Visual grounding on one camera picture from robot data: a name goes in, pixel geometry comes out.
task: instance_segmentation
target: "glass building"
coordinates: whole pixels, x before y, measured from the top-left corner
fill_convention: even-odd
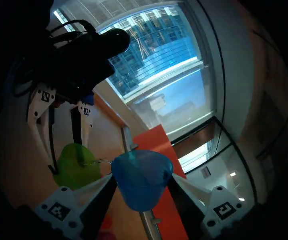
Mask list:
[[[175,7],[130,16],[100,33],[114,28],[125,30],[131,37],[129,49],[110,59],[115,74],[109,79],[122,96],[156,74],[196,58],[196,51]]]

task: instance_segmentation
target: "orange panel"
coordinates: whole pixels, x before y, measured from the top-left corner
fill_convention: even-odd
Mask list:
[[[138,144],[137,150],[151,150],[167,156],[173,163],[173,172],[186,178],[176,153],[161,125],[134,137],[133,143]],[[161,223],[158,223],[158,228],[164,240],[188,239],[168,188],[166,188],[157,206],[153,208],[153,213],[156,218],[162,219]]]

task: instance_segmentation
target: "green plastic cup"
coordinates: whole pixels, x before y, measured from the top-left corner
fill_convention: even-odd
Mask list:
[[[57,161],[59,174],[53,175],[58,186],[79,189],[101,178],[99,163],[84,146],[68,144]]]

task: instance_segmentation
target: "blue part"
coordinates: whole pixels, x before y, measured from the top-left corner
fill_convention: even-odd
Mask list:
[[[84,103],[88,103],[89,105],[93,106],[94,105],[94,93],[92,92],[91,95],[88,95],[86,97],[82,97],[81,101]]]
[[[148,150],[126,152],[111,167],[125,203],[138,212],[156,206],[173,173],[169,158]]]

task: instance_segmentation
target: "window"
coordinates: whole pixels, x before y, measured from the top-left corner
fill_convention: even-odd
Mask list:
[[[57,17],[57,19],[60,21],[61,24],[68,22],[68,20],[65,18],[65,16],[62,14],[62,12],[57,9],[56,11],[53,12],[54,15]],[[64,26],[64,28],[68,31],[68,32],[73,32],[75,31],[75,29],[73,28],[73,26],[71,26],[70,24]]]

